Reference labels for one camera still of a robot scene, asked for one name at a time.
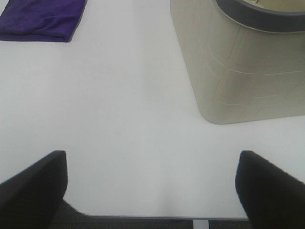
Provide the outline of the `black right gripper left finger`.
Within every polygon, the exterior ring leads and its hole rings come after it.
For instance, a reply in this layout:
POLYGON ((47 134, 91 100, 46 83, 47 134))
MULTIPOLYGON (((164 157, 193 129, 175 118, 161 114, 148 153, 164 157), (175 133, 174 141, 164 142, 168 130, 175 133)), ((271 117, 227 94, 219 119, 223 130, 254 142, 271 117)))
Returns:
POLYGON ((53 151, 0 185, 2 229, 46 229, 68 185, 65 151, 53 151))

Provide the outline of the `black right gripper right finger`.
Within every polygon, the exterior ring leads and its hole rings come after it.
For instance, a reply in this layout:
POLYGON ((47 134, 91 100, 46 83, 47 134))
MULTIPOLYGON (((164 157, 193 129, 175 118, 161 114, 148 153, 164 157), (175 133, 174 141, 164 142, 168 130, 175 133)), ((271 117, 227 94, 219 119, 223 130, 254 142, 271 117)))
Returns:
POLYGON ((304 183, 257 153, 240 153, 235 188, 254 229, 305 227, 304 183))

